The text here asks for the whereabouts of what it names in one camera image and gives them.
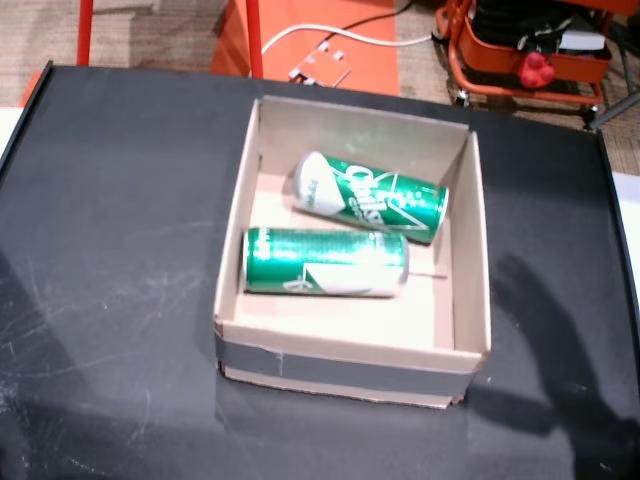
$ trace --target wheel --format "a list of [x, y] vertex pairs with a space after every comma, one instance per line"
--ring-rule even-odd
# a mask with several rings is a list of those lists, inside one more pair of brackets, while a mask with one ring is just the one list
[[456, 92], [455, 104], [462, 108], [469, 108], [469, 92], [466, 90], [458, 90]]
[[589, 105], [582, 111], [582, 119], [586, 125], [586, 128], [589, 128], [589, 124], [593, 122], [598, 115], [598, 105]]
[[431, 40], [434, 43], [439, 43], [440, 45], [444, 45], [449, 41], [448, 38], [444, 38], [442, 35], [440, 35], [440, 32], [438, 30], [434, 30], [433, 32], [431, 32]]

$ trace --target soda can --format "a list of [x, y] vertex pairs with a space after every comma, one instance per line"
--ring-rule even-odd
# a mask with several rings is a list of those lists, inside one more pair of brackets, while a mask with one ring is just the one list
[[248, 292], [392, 297], [408, 273], [399, 233], [256, 227], [244, 235]]
[[435, 238], [449, 199], [446, 187], [319, 152], [300, 162], [293, 191], [300, 209], [426, 244]]

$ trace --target aluminum can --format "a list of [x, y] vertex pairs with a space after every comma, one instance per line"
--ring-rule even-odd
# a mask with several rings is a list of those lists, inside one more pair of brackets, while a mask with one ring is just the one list
[[293, 191], [300, 209], [425, 244], [433, 242], [449, 199], [446, 187], [319, 152], [300, 162]]
[[242, 250], [243, 289], [253, 293], [392, 297], [409, 272], [399, 233], [254, 227]]

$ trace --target tape strip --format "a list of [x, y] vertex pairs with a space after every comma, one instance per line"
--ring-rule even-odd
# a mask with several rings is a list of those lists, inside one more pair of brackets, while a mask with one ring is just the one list
[[272, 352], [225, 341], [216, 334], [218, 359], [237, 370], [307, 382], [422, 395], [464, 395], [473, 374], [430, 372]]

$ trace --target cardboard box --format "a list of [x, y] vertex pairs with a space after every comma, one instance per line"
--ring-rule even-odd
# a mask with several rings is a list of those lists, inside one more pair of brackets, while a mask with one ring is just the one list
[[[291, 182], [320, 152], [448, 186], [431, 246], [412, 244], [393, 299], [257, 295], [239, 289], [249, 226], [350, 229], [293, 207]], [[214, 322], [224, 374], [276, 388], [446, 407], [491, 348], [484, 200], [466, 125], [265, 97], [254, 105], [229, 214]]]

